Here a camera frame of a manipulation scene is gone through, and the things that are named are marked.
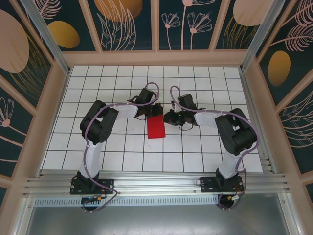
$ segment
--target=flower line drawing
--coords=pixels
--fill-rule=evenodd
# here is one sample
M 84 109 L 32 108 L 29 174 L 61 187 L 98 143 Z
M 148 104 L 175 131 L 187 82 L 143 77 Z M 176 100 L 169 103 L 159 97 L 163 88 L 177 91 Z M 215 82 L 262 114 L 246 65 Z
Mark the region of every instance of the flower line drawing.
M 19 131 L 17 129 L 15 129 L 14 127 L 12 127 L 10 124 L 10 120 L 13 114 L 13 109 L 14 109 L 14 102 L 10 99 L 8 99 L 7 102 L 5 102 L 5 99 L 3 97 L 0 98 L 0 127 L 2 128 L 11 128 L 12 130 L 26 136 L 25 133 L 23 133 L 22 131 Z M 19 147 L 23 147 L 22 144 L 17 143 L 13 140 L 10 140 L 4 136 L 0 135 L 0 139 L 7 141 L 11 144 L 14 144 L 16 146 Z
M 188 25 L 191 32 L 190 49 L 192 50 L 192 38 L 195 33 L 203 33 L 212 30 L 212 25 L 210 24 L 211 19 L 209 17 L 210 13 L 203 14 L 199 13 L 195 18 L 195 13 L 188 14 Z
M 164 13 L 164 14 L 162 14 L 162 20 L 163 20 L 164 26 L 166 28 L 168 46 L 170 47 L 170 50 L 172 50 L 170 38 L 168 35 L 168 29 L 180 26 L 180 21 L 178 21 L 179 18 L 177 16 L 177 13 L 175 13 L 175 14 L 170 13 L 170 14 L 168 14 L 168 16 L 166 13 Z
M 215 0 L 182 0 L 184 4 L 184 12 L 182 14 L 182 26 L 181 26 L 181 49 L 184 50 L 184 22 L 186 15 L 186 8 L 193 5 L 208 5 L 214 3 Z

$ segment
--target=leaf illustration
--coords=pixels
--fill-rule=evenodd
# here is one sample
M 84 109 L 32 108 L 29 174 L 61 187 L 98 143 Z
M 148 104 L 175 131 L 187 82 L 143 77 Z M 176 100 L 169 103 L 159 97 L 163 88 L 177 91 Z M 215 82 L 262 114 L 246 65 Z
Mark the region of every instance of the leaf illustration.
M 313 42 L 313 24 L 306 26 L 299 24 L 293 27 L 283 41 L 285 41 L 287 50 L 304 51 L 303 49 Z
M 302 26 L 313 22 L 313 0 L 301 0 L 295 15 L 295 20 Z
M 60 0 L 34 0 L 42 18 L 51 20 L 61 9 Z

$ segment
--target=dark teal wallpaper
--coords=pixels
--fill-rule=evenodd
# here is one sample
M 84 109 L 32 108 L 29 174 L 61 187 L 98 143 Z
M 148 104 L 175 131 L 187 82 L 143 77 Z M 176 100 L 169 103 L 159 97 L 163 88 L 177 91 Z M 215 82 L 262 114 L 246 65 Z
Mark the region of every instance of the dark teal wallpaper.
M 280 113 L 301 174 L 313 170 L 313 82 Z
M 272 0 L 231 0 L 216 49 L 248 49 Z
M 299 0 L 260 62 L 277 105 L 313 68 L 313 2 Z
M 309 193 L 311 202 L 313 203 L 313 183 L 306 185 L 307 191 Z
M 94 51 L 78 0 L 34 0 L 61 51 Z
M 159 49 L 208 49 L 220 0 L 160 0 Z
M 152 50 L 150 0 L 88 0 L 101 47 Z
M 36 107 L 50 68 L 12 5 L 0 1 L 0 75 Z
M 0 175 L 11 177 L 33 116 L 0 88 Z
M 6 188 L 0 187 L 0 208 L 4 200 L 5 193 L 6 193 Z

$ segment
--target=white tile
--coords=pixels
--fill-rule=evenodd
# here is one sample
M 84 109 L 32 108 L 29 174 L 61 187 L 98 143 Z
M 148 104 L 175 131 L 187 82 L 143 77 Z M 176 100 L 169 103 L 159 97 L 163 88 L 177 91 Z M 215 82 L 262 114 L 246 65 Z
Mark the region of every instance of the white tile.
M 87 74 L 88 65 L 75 65 L 71 76 L 83 76 Z
M 221 153 L 203 153 L 203 165 L 205 172 L 216 172 L 222 164 Z
M 133 66 L 129 66 L 129 65 L 118 66 L 117 76 L 131 77 L 132 75 L 133 75 Z
M 182 153 L 164 153 L 163 170 L 167 172 L 183 172 Z
M 142 171 L 143 153 L 124 153 L 123 171 Z
M 105 102 L 105 103 L 112 103 L 113 94 L 114 94 L 114 90 L 107 90 L 107 89 L 99 90 L 97 100 L 101 100 L 102 102 Z
M 149 77 L 163 77 L 163 66 L 149 66 Z
M 103 65 L 89 65 L 87 76 L 101 76 Z
M 218 111 L 231 111 L 231 105 L 230 104 L 216 104 L 215 105 L 215 110 Z
M 238 68 L 224 67 L 227 78 L 240 78 Z
M 110 134 L 107 139 L 106 151 L 123 152 L 125 145 L 125 135 Z
M 218 136 L 201 136 L 203 153 L 220 153 L 220 141 Z
M 226 79 L 211 78 L 212 90 L 227 91 Z
M 117 76 L 117 65 L 105 65 L 103 66 L 102 77 L 116 77 Z
M 127 134 L 144 134 L 145 133 L 145 121 L 138 120 L 136 118 L 129 118 L 127 122 Z
M 123 118 L 120 120 L 116 120 L 111 131 L 111 134 L 125 134 L 126 133 L 126 123 L 127 119 Z
M 105 152 L 102 170 L 121 171 L 123 166 L 123 152 Z
M 210 77 L 220 78 L 225 77 L 223 67 L 209 67 Z
M 247 154 L 243 162 L 248 173 L 263 173 L 259 154 Z
M 202 153 L 184 153 L 184 172 L 203 172 Z
M 126 135 L 126 152 L 143 152 L 144 135 Z
M 179 77 L 194 77 L 194 67 L 179 66 Z
M 179 78 L 179 87 L 181 90 L 195 90 L 195 80 L 194 78 L 186 78 L 181 77 Z
M 163 91 L 163 95 L 164 95 L 163 102 L 166 104 L 170 104 L 172 102 L 172 97 L 171 97 L 170 91 L 169 90 Z M 174 96 L 174 98 L 178 97 L 178 91 L 175 89 L 173 90 L 173 96 Z
M 210 77 L 209 68 L 206 66 L 203 67 L 194 67 L 195 77 Z
M 68 89 L 82 89 L 85 77 L 71 77 L 68 82 Z
M 143 171 L 163 171 L 163 154 L 162 153 L 144 153 L 143 154 Z
M 131 89 L 132 78 L 131 77 L 117 77 L 115 89 Z
M 188 130 L 188 131 L 182 131 L 183 135 L 200 135 L 198 126 L 192 126 L 192 124 L 185 123 L 182 129 Z
M 201 126 L 200 132 L 201 132 L 201 135 L 217 135 L 218 134 L 217 128 L 210 127 L 210 126 Z
M 83 119 L 84 118 L 82 117 L 75 118 L 72 133 L 79 133 L 79 134 L 82 133 L 82 131 L 79 129 L 79 126 Z
M 213 91 L 213 98 L 215 104 L 230 104 L 227 91 Z
M 97 99 L 98 90 L 95 89 L 83 89 L 80 97 L 80 102 L 95 102 Z
M 163 89 L 163 77 L 148 77 L 148 82 L 157 83 L 158 87 L 162 90 Z M 154 84 L 148 86 L 150 90 L 157 90 Z
M 229 91 L 242 91 L 243 86 L 240 79 L 227 78 L 227 87 Z
M 83 151 L 85 149 L 85 139 L 82 134 L 71 134 L 67 150 L 70 151 Z
M 178 77 L 178 66 L 164 66 L 164 77 Z
M 113 103 L 124 103 L 129 99 L 131 90 L 115 90 Z
M 93 103 L 79 103 L 76 116 L 80 118 L 86 116 L 92 105 Z
M 56 121 L 54 132 L 70 133 L 72 131 L 74 118 L 72 117 L 59 117 Z
M 66 151 L 48 151 L 43 169 L 61 170 Z
M 195 78 L 195 80 L 197 90 L 209 91 L 212 89 L 210 78 Z
M 198 104 L 214 104 L 212 91 L 197 91 Z
M 182 149 L 187 153 L 201 153 L 200 136 L 182 136 Z
M 144 152 L 163 152 L 163 138 L 148 139 L 145 135 Z
M 84 89 L 98 89 L 101 77 L 86 77 Z
M 99 89 L 114 89 L 116 77 L 101 77 Z
M 134 66 L 133 77 L 147 77 L 148 66 Z
M 147 77 L 133 77 L 132 89 L 141 90 L 147 85 Z
M 163 84 L 164 90 L 169 90 L 174 85 L 179 87 L 178 77 L 165 77 L 164 78 L 164 84 Z
M 231 105 L 231 108 L 232 108 L 232 109 L 236 109 L 236 108 L 241 109 L 241 110 L 243 111 L 245 117 L 246 117 L 247 119 L 250 119 L 248 107 L 247 107 L 246 105 L 244 105 L 244 104 L 232 104 L 232 105 Z
M 164 138 L 164 152 L 181 152 L 181 136 L 167 135 Z
M 231 104 L 246 104 L 244 92 L 229 92 Z
M 70 134 L 53 133 L 49 150 L 66 150 Z
M 79 170 L 83 158 L 83 151 L 67 151 L 62 170 Z
M 170 125 L 168 123 L 165 123 L 165 133 L 166 133 L 166 137 L 168 137 L 168 135 L 180 135 L 181 134 L 181 130 L 178 128 L 178 126 L 173 126 Z
M 74 117 L 76 115 L 78 103 L 62 103 L 59 116 Z
M 79 102 L 81 89 L 67 89 L 63 102 Z

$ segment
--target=red block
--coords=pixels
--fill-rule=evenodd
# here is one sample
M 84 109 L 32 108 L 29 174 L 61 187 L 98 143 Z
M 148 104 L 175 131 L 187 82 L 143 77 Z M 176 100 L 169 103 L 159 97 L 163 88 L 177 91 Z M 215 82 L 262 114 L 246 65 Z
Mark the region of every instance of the red block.
M 165 126 L 163 115 L 150 117 L 147 120 L 148 139 L 157 139 L 165 137 Z

